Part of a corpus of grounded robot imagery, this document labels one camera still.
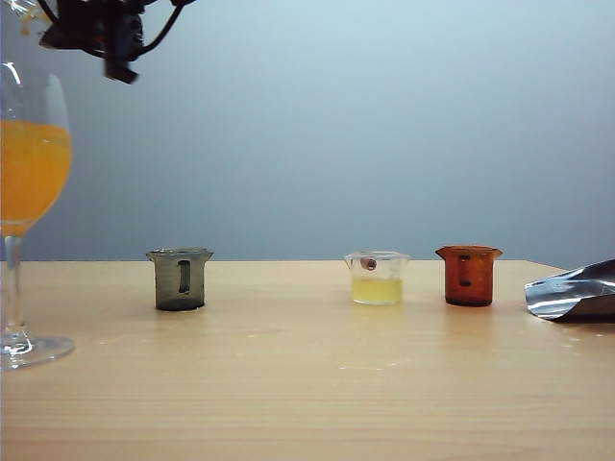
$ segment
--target beaker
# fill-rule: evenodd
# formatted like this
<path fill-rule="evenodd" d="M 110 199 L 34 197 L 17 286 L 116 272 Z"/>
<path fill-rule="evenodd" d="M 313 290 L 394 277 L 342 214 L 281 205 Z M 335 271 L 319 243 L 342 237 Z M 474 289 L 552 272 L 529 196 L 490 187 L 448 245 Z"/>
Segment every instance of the beaker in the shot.
<path fill-rule="evenodd" d="M 451 245 L 435 251 L 445 265 L 445 298 L 449 304 L 490 305 L 493 261 L 502 254 L 481 245 Z"/>
<path fill-rule="evenodd" d="M 206 248 L 154 250 L 147 257 L 156 271 L 156 309 L 190 310 L 205 304 Z"/>
<path fill-rule="evenodd" d="M 362 251 L 344 256 L 352 278 L 355 303 L 396 304 L 402 300 L 403 271 L 410 256 L 397 252 Z"/>

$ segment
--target amber beaker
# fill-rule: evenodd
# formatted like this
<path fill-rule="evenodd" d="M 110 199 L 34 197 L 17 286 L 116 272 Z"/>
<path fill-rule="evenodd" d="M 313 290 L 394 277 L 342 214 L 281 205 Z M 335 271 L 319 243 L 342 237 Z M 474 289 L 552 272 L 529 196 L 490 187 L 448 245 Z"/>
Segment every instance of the amber beaker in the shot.
<path fill-rule="evenodd" d="M 445 298 L 449 304 L 490 305 L 493 261 L 500 250 L 480 245 L 451 245 L 435 251 L 445 264 Z"/>

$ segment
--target drinking glass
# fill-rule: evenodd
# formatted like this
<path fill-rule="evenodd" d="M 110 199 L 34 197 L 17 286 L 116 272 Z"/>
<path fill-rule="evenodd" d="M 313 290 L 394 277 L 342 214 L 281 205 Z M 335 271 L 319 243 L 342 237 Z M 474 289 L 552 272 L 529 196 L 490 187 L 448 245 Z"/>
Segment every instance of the drinking glass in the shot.
<path fill-rule="evenodd" d="M 73 341 L 36 336 L 26 329 L 19 303 L 19 264 L 25 232 L 56 202 L 68 178 L 71 143 L 60 81 L 17 62 L 2 62 L 0 231 L 2 369 L 52 360 Z"/>

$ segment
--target glass base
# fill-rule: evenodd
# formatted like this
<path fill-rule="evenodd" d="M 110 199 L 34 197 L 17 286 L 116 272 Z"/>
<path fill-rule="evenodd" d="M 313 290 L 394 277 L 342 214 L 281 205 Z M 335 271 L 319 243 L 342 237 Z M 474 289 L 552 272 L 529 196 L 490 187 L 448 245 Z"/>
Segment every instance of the glass base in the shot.
<path fill-rule="evenodd" d="M 2 336 L 2 370 L 54 360 L 75 349 L 72 339 L 60 336 L 32 337 L 26 332 Z"/>

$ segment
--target gray beaker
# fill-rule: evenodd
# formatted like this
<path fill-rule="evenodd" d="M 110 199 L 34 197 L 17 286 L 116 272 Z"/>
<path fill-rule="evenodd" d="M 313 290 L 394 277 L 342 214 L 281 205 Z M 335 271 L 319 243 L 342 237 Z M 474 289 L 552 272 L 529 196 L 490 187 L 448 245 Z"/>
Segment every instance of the gray beaker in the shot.
<path fill-rule="evenodd" d="M 190 310 L 205 304 L 206 248 L 154 250 L 147 257 L 156 271 L 156 309 Z"/>

